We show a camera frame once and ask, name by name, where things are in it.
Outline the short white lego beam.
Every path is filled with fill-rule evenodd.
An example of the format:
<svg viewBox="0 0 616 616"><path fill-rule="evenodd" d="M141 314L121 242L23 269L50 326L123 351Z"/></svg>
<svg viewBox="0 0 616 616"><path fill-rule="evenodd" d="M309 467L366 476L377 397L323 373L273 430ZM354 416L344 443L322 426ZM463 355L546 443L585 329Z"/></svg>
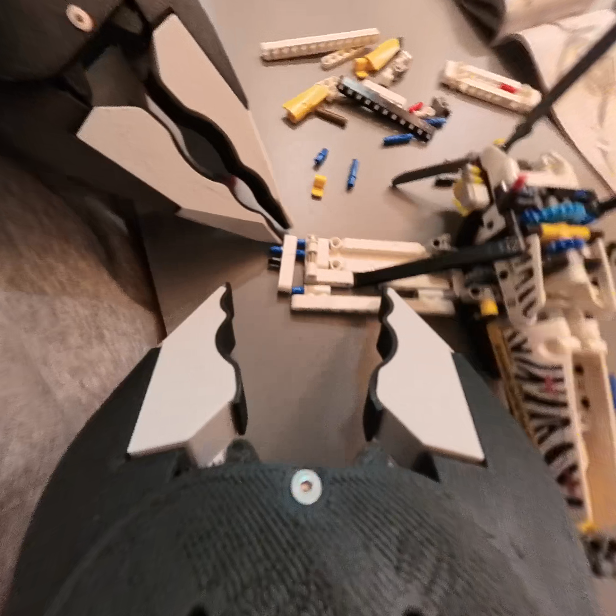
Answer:
<svg viewBox="0 0 616 616"><path fill-rule="evenodd" d="M282 295L303 293L293 284L297 262L304 262L306 240L287 234L280 245L269 248L268 268L278 272L277 291Z"/></svg>

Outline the thin white lego beam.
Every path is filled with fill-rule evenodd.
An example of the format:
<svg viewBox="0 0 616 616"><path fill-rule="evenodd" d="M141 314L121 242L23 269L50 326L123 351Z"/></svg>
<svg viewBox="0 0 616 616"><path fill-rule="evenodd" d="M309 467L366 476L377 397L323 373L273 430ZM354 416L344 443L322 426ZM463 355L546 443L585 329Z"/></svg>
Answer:
<svg viewBox="0 0 616 616"><path fill-rule="evenodd" d="M338 66L345 64L351 60L359 57L363 57L365 53L369 52L371 47L360 46L349 49L335 50L320 59L320 66L323 70L332 70Z"/></svg>

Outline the long black lego beam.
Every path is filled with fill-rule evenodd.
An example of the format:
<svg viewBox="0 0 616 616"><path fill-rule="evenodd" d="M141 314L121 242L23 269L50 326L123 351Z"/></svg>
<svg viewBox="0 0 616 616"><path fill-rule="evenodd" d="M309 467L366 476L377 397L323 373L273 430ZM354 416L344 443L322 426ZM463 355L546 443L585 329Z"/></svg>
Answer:
<svg viewBox="0 0 616 616"><path fill-rule="evenodd" d="M420 142L429 142L436 132L436 128L427 121L367 88L362 82L343 76L339 79L337 89L354 104L369 110L374 116L389 122L397 129L413 135Z"/></svg>

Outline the white Lego frame piece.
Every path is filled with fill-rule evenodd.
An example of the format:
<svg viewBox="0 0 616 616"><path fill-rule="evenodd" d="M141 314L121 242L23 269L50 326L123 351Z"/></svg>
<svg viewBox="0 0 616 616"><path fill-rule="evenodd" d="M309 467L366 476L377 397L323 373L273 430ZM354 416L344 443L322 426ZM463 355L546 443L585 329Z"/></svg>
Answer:
<svg viewBox="0 0 616 616"><path fill-rule="evenodd" d="M464 62L447 60L441 83L465 96L522 115L532 111L542 101L542 94L528 84Z"/></svg>

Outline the white grey lego connector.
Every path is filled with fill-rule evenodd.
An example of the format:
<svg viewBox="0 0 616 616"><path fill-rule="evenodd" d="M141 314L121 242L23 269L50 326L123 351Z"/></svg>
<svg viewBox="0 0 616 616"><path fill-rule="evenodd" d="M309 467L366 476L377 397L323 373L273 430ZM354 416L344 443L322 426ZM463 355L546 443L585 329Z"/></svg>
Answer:
<svg viewBox="0 0 616 616"><path fill-rule="evenodd" d="M378 75L378 83L385 88L391 87L403 78L413 63L412 54L400 50L398 54L385 66Z"/></svg>

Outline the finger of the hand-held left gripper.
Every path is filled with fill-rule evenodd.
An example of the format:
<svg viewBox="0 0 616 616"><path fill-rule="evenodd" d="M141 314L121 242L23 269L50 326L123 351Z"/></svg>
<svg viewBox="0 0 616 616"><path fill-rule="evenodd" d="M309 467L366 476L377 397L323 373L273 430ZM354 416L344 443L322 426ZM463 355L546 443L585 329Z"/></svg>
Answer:
<svg viewBox="0 0 616 616"><path fill-rule="evenodd" d="M281 204L273 170L242 89L218 33L199 1L157 1L151 43L159 107L198 135L206 169L231 196L243 187L248 203L272 230L292 222Z"/></svg>
<svg viewBox="0 0 616 616"><path fill-rule="evenodd" d="M258 242L279 240L266 218L199 173L171 133L137 107L95 107L77 137L179 207L177 215Z"/></svg>

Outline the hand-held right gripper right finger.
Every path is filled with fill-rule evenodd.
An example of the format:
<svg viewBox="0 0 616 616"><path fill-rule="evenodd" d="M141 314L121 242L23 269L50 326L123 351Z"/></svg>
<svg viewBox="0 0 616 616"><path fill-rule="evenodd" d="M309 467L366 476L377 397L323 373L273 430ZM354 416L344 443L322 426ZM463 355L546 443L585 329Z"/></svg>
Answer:
<svg viewBox="0 0 616 616"><path fill-rule="evenodd" d="M364 434L398 466L438 455L482 464L485 454L451 347L393 289L378 312L381 358L368 381Z"/></svg>

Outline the zebra striped lego helicopter model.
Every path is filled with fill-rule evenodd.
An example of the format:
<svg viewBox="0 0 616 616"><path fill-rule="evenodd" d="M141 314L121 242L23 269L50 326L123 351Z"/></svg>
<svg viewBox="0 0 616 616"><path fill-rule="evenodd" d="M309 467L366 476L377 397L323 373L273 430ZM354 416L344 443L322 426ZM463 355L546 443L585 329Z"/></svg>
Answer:
<svg viewBox="0 0 616 616"><path fill-rule="evenodd" d="M615 14L592 46L561 45L559 81L504 144L440 166L403 173L396 188L457 174L455 199L465 215L455 240L431 247L333 237L310 238L305 287L387 284L417 287L417 277L448 276L447 291L473 305L470 318L487 340L489 363L507 387L514 417L541 452L580 524L591 570L615 577L615 376L600 322L615 319L615 244L594 225L615 211L582 189L569 162L548 152L533 163L511 156L513 143L554 107L583 122L607 119L599 96L615 93Z"/></svg>

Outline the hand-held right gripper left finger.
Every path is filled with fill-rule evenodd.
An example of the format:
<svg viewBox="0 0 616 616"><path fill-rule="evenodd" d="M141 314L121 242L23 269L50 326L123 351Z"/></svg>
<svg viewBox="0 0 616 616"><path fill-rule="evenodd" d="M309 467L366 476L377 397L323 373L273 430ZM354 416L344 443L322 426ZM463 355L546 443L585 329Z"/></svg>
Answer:
<svg viewBox="0 0 616 616"><path fill-rule="evenodd" d="M235 349L232 287L223 284L158 346L127 454L181 449L198 467L220 464L248 411Z"/></svg>

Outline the yellow curved lego panel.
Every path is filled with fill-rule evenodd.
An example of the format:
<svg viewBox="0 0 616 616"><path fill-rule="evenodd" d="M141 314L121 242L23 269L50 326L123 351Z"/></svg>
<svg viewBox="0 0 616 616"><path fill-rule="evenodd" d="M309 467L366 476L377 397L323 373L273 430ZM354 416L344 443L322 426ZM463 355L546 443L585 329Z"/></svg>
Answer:
<svg viewBox="0 0 616 616"><path fill-rule="evenodd" d="M374 50L370 51L365 56L365 70L368 72L377 72L384 68L401 49L399 38L390 38Z"/></svg>

